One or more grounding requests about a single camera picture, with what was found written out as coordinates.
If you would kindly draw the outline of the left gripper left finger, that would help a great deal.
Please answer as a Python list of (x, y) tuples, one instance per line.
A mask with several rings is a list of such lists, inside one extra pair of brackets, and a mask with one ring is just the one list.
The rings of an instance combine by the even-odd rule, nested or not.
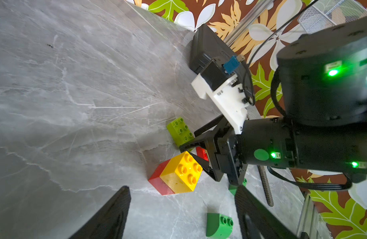
[(121, 239), (127, 221), (130, 202), (129, 187), (121, 187), (71, 238)]

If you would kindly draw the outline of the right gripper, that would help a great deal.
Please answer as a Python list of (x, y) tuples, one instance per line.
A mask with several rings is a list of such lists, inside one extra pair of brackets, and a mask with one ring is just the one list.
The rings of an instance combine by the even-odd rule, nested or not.
[(202, 170), (214, 181), (227, 175), (231, 185), (241, 185), (248, 165), (295, 168), (297, 153), (292, 125), (284, 118), (246, 120), (242, 133), (236, 134), (224, 115), (194, 132), (194, 139), (179, 146), (187, 151), (200, 146), (208, 161), (195, 156)]

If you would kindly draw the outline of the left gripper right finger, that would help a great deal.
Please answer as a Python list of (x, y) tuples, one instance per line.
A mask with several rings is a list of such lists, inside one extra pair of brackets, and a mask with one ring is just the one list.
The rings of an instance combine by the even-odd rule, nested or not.
[(234, 200), (243, 239), (297, 238), (246, 187), (237, 187)]

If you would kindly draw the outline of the red long brick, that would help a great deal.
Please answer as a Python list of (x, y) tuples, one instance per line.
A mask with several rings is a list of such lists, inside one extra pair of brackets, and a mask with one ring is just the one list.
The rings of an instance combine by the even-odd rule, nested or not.
[(205, 161), (209, 161), (207, 151), (201, 147), (196, 147), (196, 155)]

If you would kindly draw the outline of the lime green long brick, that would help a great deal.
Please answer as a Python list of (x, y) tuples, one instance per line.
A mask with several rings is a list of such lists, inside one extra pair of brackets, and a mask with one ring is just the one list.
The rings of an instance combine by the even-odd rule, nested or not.
[(185, 124), (183, 118), (177, 118), (167, 125), (167, 130), (172, 136), (177, 147), (194, 139), (193, 133)]

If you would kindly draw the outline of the yellow square brick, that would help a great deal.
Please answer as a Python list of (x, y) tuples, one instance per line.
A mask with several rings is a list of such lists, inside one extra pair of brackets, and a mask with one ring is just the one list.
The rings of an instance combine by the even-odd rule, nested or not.
[(202, 173), (202, 167), (185, 151), (170, 159), (160, 178), (175, 193), (193, 192)]

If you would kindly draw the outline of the green square brick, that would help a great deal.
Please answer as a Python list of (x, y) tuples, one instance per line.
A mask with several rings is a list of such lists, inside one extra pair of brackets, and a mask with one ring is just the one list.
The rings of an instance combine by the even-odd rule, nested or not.
[(207, 213), (206, 236), (212, 239), (228, 239), (233, 231), (231, 217), (218, 213)]
[[(247, 179), (245, 178), (244, 179), (244, 181), (243, 181), (243, 183), (242, 183), (242, 185), (244, 186), (244, 187), (246, 187), (246, 184), (247, 184)], [(229, 188), (228, 188), (228, 190), (229, 190), (229, 192), (233, 195), (233, 196), (235, 196), (235, 194), (236, 194), (236, 192), (237, 192), (237, 186), (234, 186), (234, 185), (229, 185)]]

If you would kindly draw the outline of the red square brick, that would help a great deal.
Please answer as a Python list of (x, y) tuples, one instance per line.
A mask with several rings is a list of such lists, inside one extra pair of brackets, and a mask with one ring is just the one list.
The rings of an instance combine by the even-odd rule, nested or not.
[(169, 161), (170, 160), (166, 160), (159, 164), (148, 180), (149, 183), (163, 196), (175, 194), (175, 192), (160, 178)]

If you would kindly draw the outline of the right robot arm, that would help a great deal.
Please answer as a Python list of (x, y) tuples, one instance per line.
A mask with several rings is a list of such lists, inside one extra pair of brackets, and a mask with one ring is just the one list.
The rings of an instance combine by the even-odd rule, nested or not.
[(208, 27), (194, 35), (192, 86), (211, 97), (221, 115), (180, 151), (201, 147), (198, 163), (215, 181), (243, 183), (248, 165), (340, 172), (345, 184), (299, 183), (301, 188), (346, 191), (367, 178), (367, 16), (301, 36), (277, 54), (271, 97), (279, 117), (249, 119), (252, 75)]

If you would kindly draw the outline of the grey metal file tool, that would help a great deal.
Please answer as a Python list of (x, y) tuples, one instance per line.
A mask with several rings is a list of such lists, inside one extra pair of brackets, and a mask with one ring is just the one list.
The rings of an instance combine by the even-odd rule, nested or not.
[(272, 197), (272, 194), (271, 194), (270, 185), (269, 185), (269, 182), (268, 182), (265, 167), (261, 166), (261, 165), (258, 165), (258, 171), (259, 171), (259, 174), (260, 174), (260, 178), (261, 178), (261, 182), (262, 182), (262, 186), (263, 186), (263, 190), (264, 190), (264, 194), (265, 194), (265, 197), (266, 197), (267, 204), (270, 207), (273, 207), (274, 206), (274, 201), (273, 201), (273, 197)]

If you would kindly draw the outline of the black plastic tool case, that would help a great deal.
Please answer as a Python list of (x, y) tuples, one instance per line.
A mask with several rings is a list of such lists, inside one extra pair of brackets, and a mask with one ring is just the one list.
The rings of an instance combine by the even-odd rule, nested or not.
[(223, 68), (233, 56), (236, 56), (236, 53), (209, 26), (203, 24), (197, 29), (192, 40), (189, 67), (209, 79), (227, 79), (233, 74), (244, 78), (247, 74), (242, 64), (231, 73), (227, 73)]

